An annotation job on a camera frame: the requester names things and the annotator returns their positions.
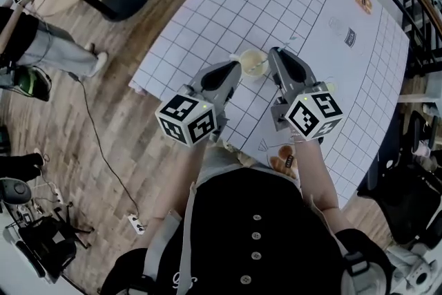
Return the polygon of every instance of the white grid paper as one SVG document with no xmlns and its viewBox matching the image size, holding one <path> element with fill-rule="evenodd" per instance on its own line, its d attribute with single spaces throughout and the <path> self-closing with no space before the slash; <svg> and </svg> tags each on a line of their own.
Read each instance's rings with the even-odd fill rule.
<svg viewBox="0 0 442 295">
<path fill-rule="evenodd" d="M 266 53 L 291 37 L 298 54 L 326 0 L 186 0 L 165 27 L 130 83 L 161 100 L 210 64 L 230 53 L 259 48 Z M 401 89 L 407 37 L 383 9 L 365 78 L 325 164 L 343 207 L 368 170 L 390 123 Z M 227 104 L 222 137 L 241 149 L 277 88 L 268 76 L 243 78 Z"/>
</svg>

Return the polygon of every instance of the power strip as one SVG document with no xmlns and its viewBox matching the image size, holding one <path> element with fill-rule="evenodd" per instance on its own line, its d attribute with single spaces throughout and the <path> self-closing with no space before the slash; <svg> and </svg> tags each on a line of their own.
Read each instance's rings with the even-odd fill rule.
<svg viewBox="0 0 442 295">
<path fill-rule="evenodd" d="M 135 229 L 138 235 L 144 234 L 144 231 L 146 231 L 146 228 L 142 226 L 142 223 L 138 220 L 137 216 L 134 214 L 131 214 L 127 217 L 129 221 L 132 224 L 132 227 Z"/>
<path fill-rule="evenodd" d="M 54 192 L 57 195 L 58 203 L 64 204 L 63 196 L 61 195 L 61 191 L 58 188 L 54 188 Z"/>
</svg>

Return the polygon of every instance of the grid table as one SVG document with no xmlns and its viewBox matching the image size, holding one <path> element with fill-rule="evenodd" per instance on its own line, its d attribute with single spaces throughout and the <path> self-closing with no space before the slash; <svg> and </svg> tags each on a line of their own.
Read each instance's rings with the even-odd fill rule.
<svg viewBox="0 0 442 295">
<path fill-rule="evenodd" d="M 267 53 L 286 45 L 318 80 L 337 87 L 347 117 L 321 149 L 343 207 L 385 136 L 407 57 L 408 38 L 370 1 L 368 15 L 354 0 L 186 0 L 129 85 L 168 100 L 201 68 L 229 60 L 231 53 L 250 48 Z M 356 29 L 351 48 L 345 44 L 348 28 Z M 254 82 L 242 78 L 225 110 L 230 120 L 222 137 L 264 163 L 269 147 L 289 144 L 287 132 L 275 131 L 269 112 L 276 91 L 268 73 Z"/>
</svg>

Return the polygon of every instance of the gray pants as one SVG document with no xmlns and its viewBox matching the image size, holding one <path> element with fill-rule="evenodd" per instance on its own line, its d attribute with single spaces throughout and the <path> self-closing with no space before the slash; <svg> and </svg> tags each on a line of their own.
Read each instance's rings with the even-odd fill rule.
<svg viewBox="0 0 442 295">
<path fill-rule="evenodd" d="M 41 21 L 34 41 L 17 61 L 18 66 L 47 65 L 80 77 L 91 77 L 96 64 L 97 57 L 76 44 L 65 30 Z M 12 73 L 0 75 L 0 85 L 12 86 Z"/>
</svg>

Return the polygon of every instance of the hardwood floor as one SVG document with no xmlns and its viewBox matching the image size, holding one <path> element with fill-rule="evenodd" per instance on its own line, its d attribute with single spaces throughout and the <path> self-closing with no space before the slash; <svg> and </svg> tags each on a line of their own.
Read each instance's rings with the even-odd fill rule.
<svg viewBox="0 0 442 295">
<path fill-rule="evenodd" d="M 67 30 L 79 44 L 93 41 L 98 50 L 109 52 L 108 67 L 84 82 L 88 103 L 104 154 L 135 198 L 144 222 L 173 172 L 173 162 L 183 157 L 182 149 L 165 139 L 157 125 L 153 113 L 159 101 L 136 94 L 128 83 L 183 2 L 149 0 L 133 18 L 121 23 L 103 20 L 83 2 L 46 19 Z M 74 225 L 95 228 L 83 238 L 91 247 L 77 248 L 66 275 L 87 294 L 96 294 L 116 258 L 136 240 L 126 218 L 135 208 L 99 154 L 81 86 L 65 73 L 49 69 L 48 74 L 53 82 L 50 101 L 3 93 L 0 123 L 8 126 L 13 155 L 31 153 L 38 146 L 50 156 L 46 178 L 60 188 L 65 202 L 73 202 Z M 42 183 L 40 178 L 35 182 Z M 53 199 L 46 187 L 36 189 L 35 195 Z M 39 203 L 46 211 L 54 207 L 45 200 Z M 376 203 L 354 196 L 345 213 L 381 247 L 390 244 L 390 232 Z"/>
</svg>

